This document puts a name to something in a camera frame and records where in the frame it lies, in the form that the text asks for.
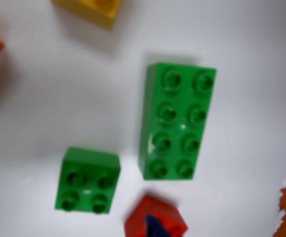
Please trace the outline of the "thin blue gripper finger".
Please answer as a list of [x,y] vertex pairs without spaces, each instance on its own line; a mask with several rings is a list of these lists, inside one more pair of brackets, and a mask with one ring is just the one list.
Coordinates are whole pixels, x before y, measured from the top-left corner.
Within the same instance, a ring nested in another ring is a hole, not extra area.
[[145,223],[147,237],[169,237],[169,233],[155,216],[147,215]]

